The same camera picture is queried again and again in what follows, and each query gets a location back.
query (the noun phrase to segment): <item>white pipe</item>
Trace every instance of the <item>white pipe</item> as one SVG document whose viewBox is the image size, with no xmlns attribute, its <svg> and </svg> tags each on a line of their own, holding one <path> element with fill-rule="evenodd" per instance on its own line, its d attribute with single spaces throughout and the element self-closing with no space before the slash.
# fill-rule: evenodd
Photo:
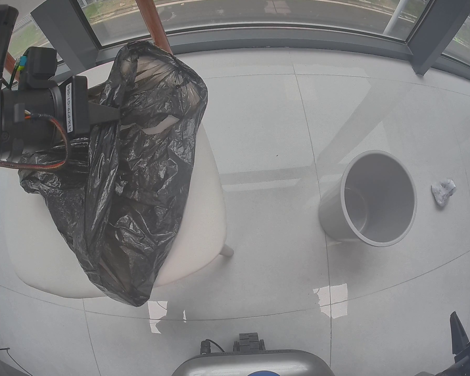
<svg viewBox="0 0 470 376">
<path fill-rule="evenodd" d="M 393 27 L 395 26 L 395 23 L 398 20 L 398 17 L 401 15 L 402 10 L 406 6 L 408 0 L 401 0 L 397 4 L 397 8 L 395 9 L 395 12 L 393 13 L 392 17 L 390 18 L 389 23 L 386 25 L 385 30 L 383 31 L 383 34 L 388 35 L 392 31 Z"/>
</svg>

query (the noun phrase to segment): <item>wooden pole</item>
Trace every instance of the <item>wooden pole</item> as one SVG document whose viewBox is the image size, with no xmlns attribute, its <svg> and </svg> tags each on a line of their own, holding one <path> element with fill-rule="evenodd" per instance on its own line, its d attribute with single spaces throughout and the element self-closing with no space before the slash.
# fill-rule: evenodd
<svg viewBox="0 0 470 376">
<path fill-rule="evenodd" d="M 5 58 L 5 69 L 11 75 L 14 72 L 14 66 L 15 66 L 15 60 L 12 57 L 12 55 L 9 52 L 7 52 L 7 57 Z M 16 72 L 16 75 L 14 78 L 16 81 L 19 82 L 19 71 Z"/>
<path fill-rule="evenodd" d="M 155 44 L 166 52 L 172 54 L 155 2 L 153 0 L 136 0 L 136 3 L 138 3 L 139 11 L 143 16 L 144 23 L 150 31 L 150 35 Z"/>
</svg>

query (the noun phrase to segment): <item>tiled floor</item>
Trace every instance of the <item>tiled floor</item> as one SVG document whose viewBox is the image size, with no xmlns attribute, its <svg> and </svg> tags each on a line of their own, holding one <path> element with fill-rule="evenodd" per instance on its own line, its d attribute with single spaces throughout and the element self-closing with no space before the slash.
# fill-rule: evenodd
<svg viewBox="0 0 470 376">
<path fill-rule="evenodd" d="M 0 200 L 0 347 L 35 376 L 168 376 L 201 340 L 229 349 L 252 331 L 269 349 L 319 355 L 337 376 L 451 365 L 451 312 L 470 337 L 470 82 L 328 51 L 181 58 L 209 90 L 203 123 L 235 255 L 156 288 L 140 308 L 64 299 L 15 275 Z M 109 67 L 89 71 L 89 84 Z M 411 231 L 387 248 L 331 240 L 318 222 L 320 196 L 369 149 L 397 156 L 418 193 Z M 445 178 L 457 192 L 439 210 L 430 185 Z"/>
</svg>

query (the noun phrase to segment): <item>chair leg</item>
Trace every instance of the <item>chair leg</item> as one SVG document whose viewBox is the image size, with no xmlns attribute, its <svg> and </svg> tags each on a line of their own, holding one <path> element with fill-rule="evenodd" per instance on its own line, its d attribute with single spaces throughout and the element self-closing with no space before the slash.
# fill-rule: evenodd
<svg viewBox="0 0 470 376">
<path fill-rule="evenodd" d="M 223 249 L 221 249 L 221 252 L 219 252 L 219 254 L 226 257 L 233 256 L 233 249 L 228 247 L 227 244 L 224 244 Z"/>
</svg>

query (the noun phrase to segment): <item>white bucket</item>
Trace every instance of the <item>white bucket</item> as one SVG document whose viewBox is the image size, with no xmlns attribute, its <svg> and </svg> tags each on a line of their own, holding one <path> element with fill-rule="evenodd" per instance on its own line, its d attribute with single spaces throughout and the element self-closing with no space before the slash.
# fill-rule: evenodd
<svg viewBox="0 0 470 376">
<path fill-rule="evenodd" d="M 324 194 L 319 220 L 337 241 L 387 247 L 404 238 L 416 216 L 416 188 L 406 167 L 381 150 L 359 154 Z"/>
</svg>

